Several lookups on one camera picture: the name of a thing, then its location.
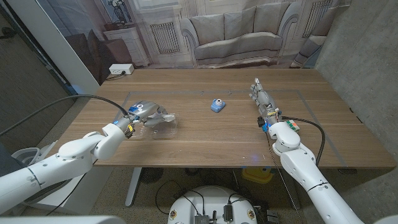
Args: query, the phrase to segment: radiator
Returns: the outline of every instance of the radiator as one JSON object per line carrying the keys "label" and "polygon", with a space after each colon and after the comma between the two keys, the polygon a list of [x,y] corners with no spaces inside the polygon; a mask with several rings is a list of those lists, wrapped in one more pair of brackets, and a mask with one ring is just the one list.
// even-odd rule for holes
{"label": "radiator", "polygon": [[173,22],[150,25],[154,34],[157,49],[161,54],[179,52],[177,36],[175,35]]}
{"label": "radiator", "polygon": [[318,1],[312,3],[310,17],[308,18],[307,26],[305,27],[303,37],[309,37],[311,32],[319,23],[325,12],[331,5],[331,0]]}

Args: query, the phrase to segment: table leg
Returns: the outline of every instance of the table leg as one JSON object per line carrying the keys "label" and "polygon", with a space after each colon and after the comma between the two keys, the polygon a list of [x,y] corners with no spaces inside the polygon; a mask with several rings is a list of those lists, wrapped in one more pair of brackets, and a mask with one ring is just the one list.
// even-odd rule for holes
{"label": "table leg", "polygon": [[132,205],[132,203],[134,202],[134,198],[136,196],[136,191],[137,191],[137,187],[138,187],[139,178],[140,178],[140,175],[141,175],[141,170],[142,170],[142,167],[135,167],[133,172],[132,172],[132,176],[131,176],[131,180],[130,180],[130,186],[129,186],[129,191],[127,192],[126,202],[124,203],[127,207],[130,207]]}

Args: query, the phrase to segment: mural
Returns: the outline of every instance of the mural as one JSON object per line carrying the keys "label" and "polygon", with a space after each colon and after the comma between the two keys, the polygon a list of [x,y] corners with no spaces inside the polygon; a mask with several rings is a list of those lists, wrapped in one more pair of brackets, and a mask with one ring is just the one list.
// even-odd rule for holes
{"label": "mural", "polygon": [[339,0],[38,0],[101,84],[136,68],[300,68]]}

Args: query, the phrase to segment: blue object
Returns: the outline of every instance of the blue object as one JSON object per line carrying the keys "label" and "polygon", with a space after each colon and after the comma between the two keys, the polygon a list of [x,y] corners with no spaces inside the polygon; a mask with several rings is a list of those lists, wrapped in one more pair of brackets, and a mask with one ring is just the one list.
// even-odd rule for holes
{"label": "blue object", "polygon": [[135,111],[137,109],[138,109],[138,107],[132,106],[132,107],[129,108],[129,112],[133,112],[133,111]]}
{"label": "blue object", "polygon": [[220,112],[220,110],[223,109],[225,106],[224,101],[221,101],[221,105],[217,105],[216,102],[219,102],[219,101],[217,101],[217,99],[214,99],[213,104],[211,104],[211,110],[216,113]]}
{"label": "blue object", "polygon": [[268,125],[267,123],[265,125],[262,126],[262,131],[264,131],[265,133],[268,131]]}

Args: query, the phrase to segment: blue toy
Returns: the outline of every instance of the blue toy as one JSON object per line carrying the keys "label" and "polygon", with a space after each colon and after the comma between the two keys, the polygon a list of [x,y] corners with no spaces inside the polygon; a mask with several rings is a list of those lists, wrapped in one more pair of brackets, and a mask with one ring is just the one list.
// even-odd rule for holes
{"label": "blue toy", "polygon": [[218,113],[225,106],[225,102],[221,99],[214,99],[213,104],[211,104],[211,110]]}

